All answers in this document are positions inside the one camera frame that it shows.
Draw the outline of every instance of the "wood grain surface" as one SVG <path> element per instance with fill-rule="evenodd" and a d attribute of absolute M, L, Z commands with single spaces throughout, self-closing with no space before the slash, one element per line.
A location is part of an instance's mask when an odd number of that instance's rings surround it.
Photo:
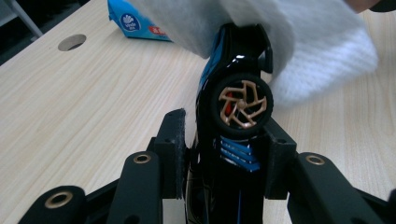
<path fill-rule="evenodd" d="M 90 193 L 120 177 L 145 150 L 163 116 L 194 102 L 206 60 L 170 42 L 128 39 L 89 2 L 0 67 L 0 223 L 16 223 L 49 189 Z M 298 151 L 330 158 L 351 184 L 387 199 L 396 188 L 396 14 L 365 12 L 379 55 L 375 73 L 274 119 Z M 72 35 L 78 48 L 61 51 Z M 182 202 L 165 202 L 165 223 L 183 223 Z M 265 223 L 289 223 L 286 202 L 264 203 Z"/>

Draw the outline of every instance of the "blue wipes package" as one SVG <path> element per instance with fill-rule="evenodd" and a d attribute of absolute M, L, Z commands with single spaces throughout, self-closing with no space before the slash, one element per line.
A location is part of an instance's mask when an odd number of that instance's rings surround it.
<path fill-rule="evenodd" d="M 169 40 L 160 27 L 137 11 L 126 0 L 107 0 L 108 17 L 114 21 L 127 37 Z"/>

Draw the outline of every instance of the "white tissue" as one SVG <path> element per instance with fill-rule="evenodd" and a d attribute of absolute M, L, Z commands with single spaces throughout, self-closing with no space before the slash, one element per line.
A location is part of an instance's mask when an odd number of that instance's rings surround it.
<path fill-rule="evenodd" d="M 300 104 L 373 72 L 375 47 L 342 0 L 129 0 L 177 44 L 203 58 L 219 27 L 261 23 L 274 52 L 276 105 Z"/>

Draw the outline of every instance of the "paper towel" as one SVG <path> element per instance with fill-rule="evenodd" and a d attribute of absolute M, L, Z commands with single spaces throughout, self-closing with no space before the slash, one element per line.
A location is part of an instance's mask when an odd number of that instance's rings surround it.
<path fill-rule="evenodd" d="M 364 23 L 342 0 L 129 0 L 177 44 L 203 58 L 220 26 L 261 23 L 274 52 L 275 105 L 300 104 L 375 70 Z"/>

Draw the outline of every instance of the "dark floor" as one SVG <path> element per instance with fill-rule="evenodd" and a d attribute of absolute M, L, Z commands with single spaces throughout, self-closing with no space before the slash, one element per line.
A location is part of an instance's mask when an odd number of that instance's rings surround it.
<path fill-rule="evenodd" d="M 80 8 L 77 0 L 18 0 L 18 3 L 43 34 Z M 1 26 L 0 65 L 33 43 L 33 37 L 19 18 Z"/>

